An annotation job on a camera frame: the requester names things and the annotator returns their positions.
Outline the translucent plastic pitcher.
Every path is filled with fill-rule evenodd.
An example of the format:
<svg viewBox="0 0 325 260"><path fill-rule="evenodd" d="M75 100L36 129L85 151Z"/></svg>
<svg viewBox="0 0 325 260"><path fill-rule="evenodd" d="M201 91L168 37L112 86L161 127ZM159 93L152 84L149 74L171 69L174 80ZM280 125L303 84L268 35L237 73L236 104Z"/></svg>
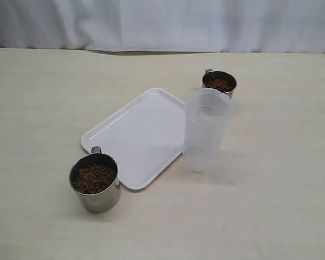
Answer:
<svg viewBox="0 0 325 260"><path fill-rule="evenodd" d="M201 88L188 96L183 156L190 169L205 172L212 166L233 111L231 98L218 90Z"/></svg>

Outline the white plastic tray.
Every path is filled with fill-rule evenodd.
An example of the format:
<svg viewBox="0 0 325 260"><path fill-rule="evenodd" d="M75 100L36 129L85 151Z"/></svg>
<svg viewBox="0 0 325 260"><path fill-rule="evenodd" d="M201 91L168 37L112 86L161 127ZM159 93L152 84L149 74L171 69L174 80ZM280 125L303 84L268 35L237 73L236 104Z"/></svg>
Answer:
<svg viewBox="0 0 325 260"><path fill-rule="evenodd" d="M183 150L185 103L161 88L151 88L87 131L82 148L99 146L119 167L130 190L147 187Z"/></svg>

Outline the white curtain backdrop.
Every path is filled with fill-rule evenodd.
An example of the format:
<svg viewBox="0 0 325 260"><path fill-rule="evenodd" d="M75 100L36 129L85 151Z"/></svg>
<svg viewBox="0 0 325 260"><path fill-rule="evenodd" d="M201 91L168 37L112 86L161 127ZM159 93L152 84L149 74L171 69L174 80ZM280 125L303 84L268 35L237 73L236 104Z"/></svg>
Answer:
<svg viewBox="0 0 325 260"><path fill-rule="evenodd" d="M325 1L0 1L0 47L325 53Z"/></svg>

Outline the steel mug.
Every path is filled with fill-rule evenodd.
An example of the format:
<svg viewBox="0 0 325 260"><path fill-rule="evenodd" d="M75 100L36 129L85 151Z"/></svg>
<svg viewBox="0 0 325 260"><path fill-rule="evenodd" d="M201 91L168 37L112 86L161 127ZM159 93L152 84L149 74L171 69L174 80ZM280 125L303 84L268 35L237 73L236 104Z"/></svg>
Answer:
<svg viewBox="0 0 325 260"><path fill-rule="evenodd" d="M232 98L237 80L227 72L207 69L202 77L201 87L215 89Z"/></svg>
<svg viewBox="0 0 325 260"><path fill-rule="evenodd" d="M92 213L112 209L121 196L118 165L101 147L79 159L69 172L69 183L83 207Z"/></svg>

